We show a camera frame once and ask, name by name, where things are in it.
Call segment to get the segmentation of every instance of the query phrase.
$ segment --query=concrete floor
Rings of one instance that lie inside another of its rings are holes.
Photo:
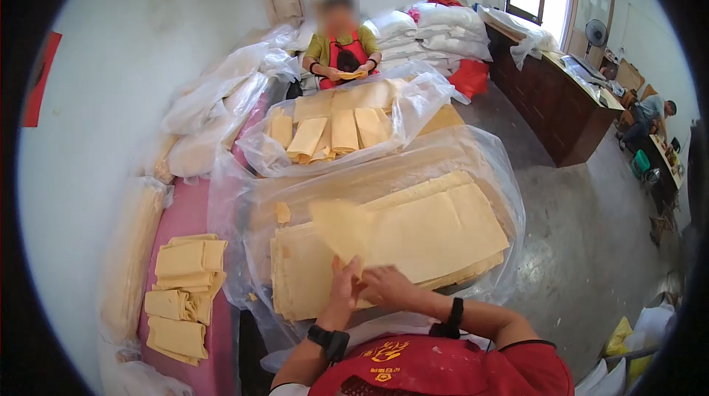
[[[500,137],[527,212],[518,283],[507,306],[552,341],[578,382],[595,365],[622,316],[631,324],[672,270],[678,243],[650,240],[649,196],[630,172],[611,126],[589,161],[557,169],[517,109],[492,83],[465,122]]]

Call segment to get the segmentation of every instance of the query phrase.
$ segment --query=man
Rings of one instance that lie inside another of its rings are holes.
[[[630,108],[633,114],[635,124],[624,134],[616,133],[616,138],[620,140],[618,145],[620,150],[625,150],[625,144],[629,141],[635,141],[643,136],[650,134],[650,126],[655,123],[660,129],[660,133],[664,138],[664,144],[667,146],[667,127],[665,126],[665,118],[675,116],[677,114],[677,104],[672,100],[665,100],[660,95],[650,95],[643,102],[635,103]]]
[[[335,258],[330,302],[276,374],[271,396],[573,395],[556,347],[522,315],[422,290],[393,266],[369,268],[358,283],[359,267],[357,257],[344,268]],[[350,338],[341,330],[365,287],[363,297],[381,307],[447,322],[428,335],[384,333],[345,354]],[[459,329],[491,339],[495,348],[460,339]]]
[[[347,82],[342,72],[364,75],[378,73],[381,50],[377,38],[359,25],[355,0],[318,0],[318,33],[313,35],[303,58],[303,68],[323,76],[321,89],[331,89]]]

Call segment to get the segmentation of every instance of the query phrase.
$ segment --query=wooden cabinet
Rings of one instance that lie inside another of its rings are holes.
[[[621,110],[599,105],[571,76],[544,56],[527,56],[517,70],[516,45],[490,25],[490,77],[544,145],[558,167],[586,162]]]

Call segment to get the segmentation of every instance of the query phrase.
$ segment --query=plastic bucket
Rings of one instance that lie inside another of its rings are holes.
[[[638,150],[635,157],[630,160],[630,170],[636,178],[640,179],[645,171],[650,168],[650,161],[642,150]]]

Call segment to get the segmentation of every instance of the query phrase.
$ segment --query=stack of white sacks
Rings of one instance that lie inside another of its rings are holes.
[[[461,59],[492,61],[485,23],[472,8],[434,3],[411,8],[418,12],[418,24],[401,11],[364,23],[381,48],[380,71],[421,60],[450,76],[460,68]]]

